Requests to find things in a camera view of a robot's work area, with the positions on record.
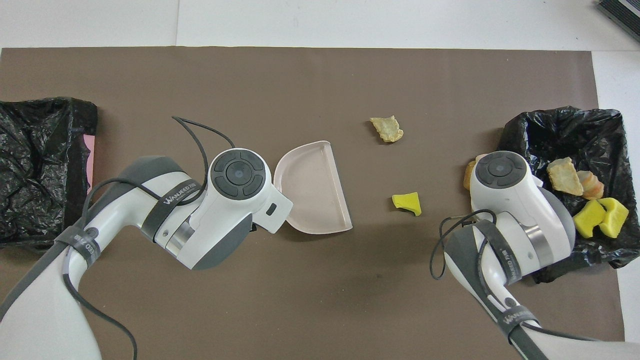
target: black cable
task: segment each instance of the black cable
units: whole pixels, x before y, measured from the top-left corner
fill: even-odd
[[[180,118],[180,117],[175,117],[174,116],[172,118],[174,120],[176,120],[180,125],[182,125],[184,127],[184,129],[189,133],[189,135],[191,135],[191,137],[193,138],[193,141],[195,141],[196,145],[198,146],[198,149],[200,149],[200,154],[202,155],[202,160],[204,162],[204,181],[202,183],[202,186],[200,187],[200,190],[198,191],[196,196],[190,198],[189,200],[183,200],[183,201],[180,201],[178,203],[178,205],[186,205],[186,204],[190,204],[193,201],[195,201],[204,192],[206,184],[207,184],[207,180],[208,180],[209,162],[207,160],[207,154],[204,151],[204,148],[202,147],[202,143],[200,143],[200,141],[199,141],[198,137],[196,136],[196,134],[194,134],[194,132],[185,123],[189,123],[189,124],[193,124],[193,125],[196,125],[196,126],[200,126],[200,127],[204,128],[204,129],[213,131],[214,133],[216,133],[216,134],[222,136],[224,139],[226,139],[226,141],[229,142],[231,147],[236,147],[236,146],[234,145],[233,141],[231,141],[231,139],[227,135],[224,135],[223,133],[221,133],[218,130],[215,130],[215,129],[209,127],[209,126],[202,125],[202,124],[199,124],[199,123],[197,123],[195,121],[183,119],[183,118]],[[106,186],[107,184],[111,184],[111,183],[129,184],[131,186],[134,186],[136,188],[139,188],[139,189],[143,190],[144,192],[149,194],[151,197],[153,197],[155,200],[160,200],[160,196],[158,194],[156,194],[153,191],[149,190],[146,186],[142,185],[141,183],[137,183],[137,182],[134,182],[134,181],[131,181],[129,179],[122,178],[122,177],[113,177],[111,179],[107,179],[105,181],[100,182],[98,185],[94,186],[93,189],[91,190],[91,192],[89,193],[89,195],[87,195],[87,198],[84,200],[84,205],[83,205],[83,210],[82,210],[82,217],[81,217],[81,221],[80,221],[80,223],[82,225],[82,228],[86,227],[88,222],[89,222],[89,219],[88,219],[89,203],[91,203],[91,200],[93,199],[93,196],[102,187]],[[138,345],[136,344],[136,339],[134,338],[134,336],[131,333],[131,331],[129,331],[124,325],[119,323],[114,318],[112,318],[112,317],[108,316],[107,314],[103,313],[102,311],[96,309],[86,299],[84,299],[82,297],[82,295],[80,295],[80,293],[78,293],[78,291],[74,288],[74,286],[71,283],[71,280],[69,278],[69,274],[63,274],[63,280],[65,282],[65,286],[67,287],[67,291],[69,291],[71,296],[76,301],[78,301],[82,306],[87,308],[87,310],[89,310],[92,313],[96,314],[99,318],[101,318],[103,320],[106,320],[109,323],[112,323],[113,325],[118,327],[120,330],[125,332],[125,334],[131,340],[131,345],[133,346],[133,359],[136,360],[138,358]]]
[[[87,223],[89,222],[88,219],[88,215],[87,212],[89,212],[89,203],[91,202],[91,199],[93,198],[93,196],[95,195],[95,193],[100,190],[100,188],[102,188],[103,186],[107,185],[107,184],[111,184],[111,183],[123,183],[123,184],[129,184],[131,186],[135,186],[141,190],[143,190],[145,193],[149,194],[151,197],[153,197],[155,200],[160,200],[160,196],[157,195],[156,193],[154,193],[153,191],[149,190],[146,186],[140,184],[140,183],[136,183],[134,181],[131,181],[129,179],[124,179],[122,177],[112,177],[111,179],[107,179],[105,181],[100,182],[98,185],[94,186],[91,189],[91,192],[89,192],[89,195],[87,195],[86,199],[84,200],[84,205],[82,208],[82,228],[84,229],[84,227],[86,227]]]
[[[533,330],[533,331],[540,332],[542,334],[551,335],[551,336],[558,336],[560,338],[567,338],[567,339],[573,339],[573,340],[582,340],[582,341],[600,341],[598,339],[587,338],[585,336],[572,335],[572,334],[566,334],[564,332],[559,332],[559,331],[555,331],[555,330],[543,329],[541,327],[537,327],[537,326],[534,326],[534,325],[531,325],[531,324],[525,323],[525,322],[520,323],[520,326],[526,327],[527,329],[530,329],[530,330]]]
[[[76,301],[78,301],[80,303],[80,305],[84,306],[87,310],[91,311],[92,313],[94,313],[99,318],[101,318],[103,320],[106,320],[109,323],[112,323],[113,325],[118,327],[120,330],[124,331],[124,333],[129,337],[129,340],[131,341],[131,346],[133,346],[133,360],[136,360],[138,358],[138,344],[136,343],[136,339],[133,337],[133,334],[131,334],[131,331],[129,331],[124,325],[119,323],[118,320],[115,320],[114,318],[110,317],[109,315],[107,315],[107,314],[103,313],[102,311],[96,309],[93,305],[91,305],[91,303],[89,303],[85,298],[83,298],[82,295],[80,295],[80,293],[78,293],[78,291],[76,290],[74,285],[71,283],[71,279],[69,278],[69,274],[62,274],[62,278],[65,281],[65,286],[67,287],[67,291],[69,291],[71,296]]]
[[[196,136],[196,134],[194,134],[191,128],[189,128],[189,126],[185,124],[185,121],[184,121],[185,119],[177,116],[172,116],[171,118],[173,120],[176,120],[178,124],[182,125],[182,127],[184,127],[184,129],[189,133],[189,135],[191,135],[191,137],[193,138],[193,141],[196,142],[198,149],[200,149],[200,154],[202,155],[202,161],[204,161],[204,180],[202,181],[202,186],[200,187],[200,189],[198,190],[198,193],[194,197],[180,201],[178,203],[178,206],[181,206],[181,205],[191,204],[192,202],[196,201],[196,199],[199,198],[204,192],[205,188],[207,187],[207,180],[209,178],[209,161],[207,160],[207,153],[204,151],[204,147],[202,147],[202,143],[198,140],[198,137]]]
[[[454,229],[456,227],[458,227],[459,225],[461,225],[462,223],[466,222],[468,219],[476,216],[477,214],[480,213],[487,213],[489,215],[491,215],[492,217],[492,222],[495,224],[497,221],[497,217],[495,215],[495,213],[489,209],[480,209],[480,210],[476,210],[474,212],[472,212],[469,215],[465,215],[464,217],[462,217],[460,220],[458,220],[455,224],[453,224],[449,230],[447,230],[446,232],[444,232],[444,234],[442,233],[442,226],[449,220],[451,220],[451,217],[445,218],[444,220],[442,220],[442,222],[440,223],[440,228],[439,228],[439,234],[440,234],[440,239],[438,240],[438,242],[436,243],[436,245],[433,247],[433,250],[431,251],[431,258],[429,259],[429,272],[431,273],[431,277],[436,279],[436,280],[440,280],[443,276],[444,276],[444,272],[446,271],[447,268],[447,263],[446,261],[444,261],[444,240],[445,238],[452,232],[454,231]],[[440,275],[436,276],[433,273],[433,259],[436,256],[436,251],[438,250],[438,247],[442,246],[442,271],[440,272]]]
[[[224,138],[224,139],[229,143],[229,145],[231,145],[231,148],[236,147],[236,145],[234,144],[234,142],[233,142],[233,141],[231,141],[231,139],[230,139],[227,135],[224,135],[222,132],[220,132],[220,131],[218,131],[218,130],[215,130],[215,129],[214,129],[214,128],[212,128],[212,127],[206,126],[206,125],[204,125],[204,124],[201,124],[201,123],[199,123],[199,122],[195,122],[195,121],[192,121],[192,120],[189,120],[189,119],[185,119],[185,118],[183,118],[183,117],[178,118],[178,119],[180,119],[180,120],[182,120],[182,121],[186,122],[187,124],[191,124],[191,125],[195,125],[195,126],[200,126],[200,127],[201,127],[201,128],[203,128],[203,129],[206,129],[206,130],[212,131],[212,132],[214,132],[214,133],[216,133],[216,134],[218,134],[218,135],[222,136],[222,137],[223,137],[223,138]]]

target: black circular button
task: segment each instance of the black circular button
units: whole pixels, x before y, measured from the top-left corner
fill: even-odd
[[[255,177],[253,177],[253,181],[249,185],[244,187],[244,194],[249,196],[258,192],[258,190],[262,188],[263,180],[264,178],[260,175],[256,175]]]
[[[507,158],[497,158],[489,162],[487,170],[493,176],[507,176],[513,170],[513,163]]]
[[[227,151],[222,156],[218,158],[216,164],[213,166],[214,171],[222,171],[225,169],[228,163],[234,161],[238,158],[238,153],[236,151]]]
[[[238,195],[238,189],[235,186],[229,184],[224,176],[216,177],[215,179],[213,179],[213,183],[216,185],[218,190],[226,193],[229,196],[234,197]]]
[[[251,166],[253,166],[254,170],[262,170],[264,165],[262,164],[262,160],[260,160],[254,153],[243,151],[240,153],[240,158],[242,160],[249,161]]]
[[[98,229],[94,228],[94,227],[90,227],[86,230],[87,235],[91,236],[92,238],[97,238],[98,237]]]
[[[507,305],[508,307],[514,307],[518,303],[515,300],[513,300],[512,298],[507,297],[507,298],[504,299],[504,304]]]
[[[477,162],[476,176],[489,188],[504,189],[519,183],[527,174],[527,166],[518,154],[495,151]]]
[[[236,161],[229,164],[226,175],[232,184],[244,185],[251,180],[253,172],[248,164],[242,161]]]

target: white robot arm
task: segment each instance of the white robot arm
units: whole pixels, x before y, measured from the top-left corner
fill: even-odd
[[[572,218],[550,192],[538,188],[523,157],[497,151],[480,159],[471,178],[475,224],[452,233],[445,261],[524,359],[637,359],[640,344],[603,342],[542,329],[506,286],[569,256]]]
[[[222,262],[254,224],[274,233],[291,211],[292,202],[273,186],[269,167],[253,151],[222,152],[208,175],[206,191],[192,199],[200,185],[167,157],[147,156],[126,168],[119,179],[142,184],[158,199],[117,183],[91,207],[86,224],[81,219],[56,239],[0,306],[0,359],[100,359],[63,274],[77,288],[124,226],[140,228],[183,265],[198,270]]]

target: food scrap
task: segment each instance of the food scrap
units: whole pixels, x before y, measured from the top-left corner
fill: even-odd
[[[571,158],[552,161],[547,167],[547,172],[555,190],[578,196],[584,192]]]
[[[391,200],[394,202],[394,206],[397,209],[412,211],[417,217],[422,214],[422,210],[420,209],[420,199],[418,198],[417,192],[392,195]]]
[[[462,186],[464,186],[467,190],[471,189],[471,174],[474,171],[474,166],[476,165],[476,163],[476,160],[469,161],[469,163],[467,164],[467,168],[465,169],[465,178],[464,180],[462,180]]]
[[[398,124],[396,117],[393,115],[387,118],[372,117],[370,121],[384,142],[396,142],[400,140],[404,134],[404,131],[400,129],[400,124]]]
[[[607,209],[607,214],[604,216],[602,223],[598,224],[598,227],[608,237],[617,238],[622,229],[622,224],[625,223],[629,215],[629,210],[623,204],[620,204],[620,201],[612,197],[600,199],[598,202]]]
[[[573,217],[576,230],[583,238],[593,237],[593,228],[604,220],[605,209],[597,200],[587,201],[587,204]]]
[[[584,190],[582,197],[587,200],[601,199],[604,193],[604,184],[590,171],[578,171],[578,179]]]

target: black strap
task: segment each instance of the black strap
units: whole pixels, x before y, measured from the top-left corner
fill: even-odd
[[[522,305],[517,305],[507,309],[500,317],[498,317],[498,326],[507,339],[509,339],[509,344],[511,343],[511,339],[509,338],[511,331],[527,320],[534,320],[535,322],[538,322],[538,319],[531,313],[531,311]]]
[[[145,222],[140,227],[142,233],[154,243],[156,238],[156,233],[163,222],[169,217],[169,214],[178,206],[178,203],[184,200],[187,196],[192,193],[198,191],[200,189],[200,185],[194,179],[188,179],[180,184],[178,184],[175,188],[169,190],[164,196],[158,200],[156,205],[147,218]]]
[[[507,275],[506,284],[511,285],[522,279],[522,271],[518,264],[518,260],[516,259],[511,246],[509,246],[509,243],[500,233],[498,228],[492,222],[487,220],[478,221],[474,226],[477,227],[484,235],[493,249],[496,258],[498,258],[505,275]]]
[[[71,225],[66,228],[57,238],[56,241],[65,243],[73,247],[82,255],[86,261],[86,267],[89,268],[98,260],[101,250],[93,236],[89,235],[81,227]]]

